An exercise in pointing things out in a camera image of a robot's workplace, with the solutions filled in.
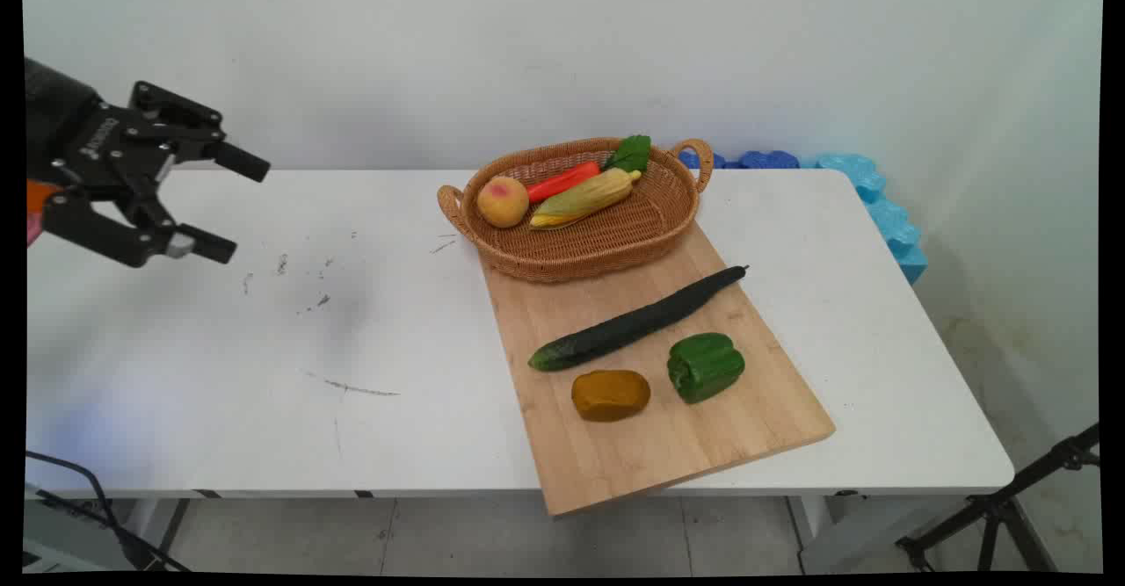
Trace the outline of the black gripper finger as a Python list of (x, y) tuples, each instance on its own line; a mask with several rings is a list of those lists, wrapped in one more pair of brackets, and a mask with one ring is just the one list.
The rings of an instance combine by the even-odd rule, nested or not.
[(266, 180), (266, 159), (230, 144), (222, 115), (163, 87), (138, 81), (130, 93), (130, 142), (171, 150), (174, 162), (210, 161), (254, 182)]
[(108, 186), (40, 182), (40, 226), (124, 265), (142, 267), (152, 256), (204, 256), (226, 264), (236, 242), (177, 220), (158, 193), (153, 177), (128, 177)]

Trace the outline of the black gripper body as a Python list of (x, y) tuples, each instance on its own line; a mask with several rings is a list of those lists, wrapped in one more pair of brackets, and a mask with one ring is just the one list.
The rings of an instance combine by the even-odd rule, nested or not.
[(174, 94), (138, 81), (112, 105), (36, 58), (25, 58), (25, 189), (89, 198), (155, 198), (174, 163)]

